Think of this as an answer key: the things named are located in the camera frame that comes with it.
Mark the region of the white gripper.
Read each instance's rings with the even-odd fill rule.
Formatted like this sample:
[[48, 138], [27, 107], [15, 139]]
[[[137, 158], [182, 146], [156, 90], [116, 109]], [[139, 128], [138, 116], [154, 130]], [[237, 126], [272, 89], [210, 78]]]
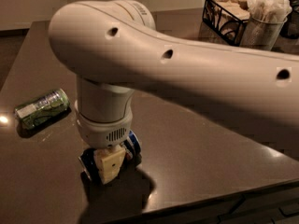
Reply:
[[107, 184], [118, 176], [124, 161], [125, 148], [117, 145], [129, 135], [133, 119], [132, 109], [128, 107], [122, 119], [109, 123], [95, 122], [85, 118], [78, 111], [78, 102], [75, 102], [75, 111], [78, 132], [89, 147], [96, 149], [93, 157], [98, 174], [102, 183]]

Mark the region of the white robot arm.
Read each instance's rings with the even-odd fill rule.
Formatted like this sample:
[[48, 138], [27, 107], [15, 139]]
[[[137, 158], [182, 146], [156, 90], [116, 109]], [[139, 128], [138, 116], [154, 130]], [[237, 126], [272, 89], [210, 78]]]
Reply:
[[78, 130], [90, 147], [125, 141], [131, 97], [139, 90], [298, 154], [295, 56], [161, 34], [149, 11], [132, 0], [68, 4], [52, 17], [49, 39], [77, 76]]

